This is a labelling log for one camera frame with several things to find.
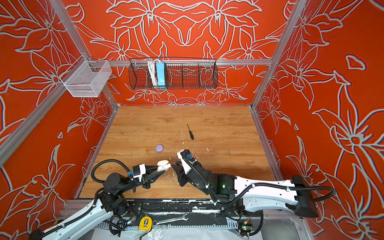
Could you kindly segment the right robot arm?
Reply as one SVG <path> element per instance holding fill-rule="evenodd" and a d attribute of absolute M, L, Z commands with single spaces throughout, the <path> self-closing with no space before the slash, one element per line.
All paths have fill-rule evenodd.
<path fill-rule="evenodd" d="M 243 211 L 281 210 L 302 218 L 319 216 L 316 203 L 333 197 L 331 187 L 309 186 L 301 176 L 284 181 L 260 181 L 227 174 L 214 174 L 195 159 L 176 161 L 172 168 L 180 186 L 193 185 L 209 196 L 215 206 Z"/>

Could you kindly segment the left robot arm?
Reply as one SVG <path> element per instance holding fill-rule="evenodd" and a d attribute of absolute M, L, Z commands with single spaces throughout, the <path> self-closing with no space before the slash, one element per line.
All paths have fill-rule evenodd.
<path fill-rule="evenodd" d="M 96 170 L 103 164 L 117 163 L 125 169 L 127 175 L 119 173 L 110 174 L 106 180 L 95 177 Z M 164 165 L 147 166 L 145 164 L 134 166 L 130 170 L 123 162 L 115 159 L 104 160 L 94 166 L 91 171 L 92 179 L 103 186 L 96 191 L 94 199 L 84 208 L 58 223 L 54 227 L 42 231 L 37 229 L 29 234 L 30 240 L 78 240 L 88 231 L 100 223 L 109 227 L 112 235 L 120 236 L 127 226 L 124 219 L 127 214 L 134 214 L 124 193 L 138 187 L 149 189 L 165 171 L 170 167 L 168 161 Z"/>

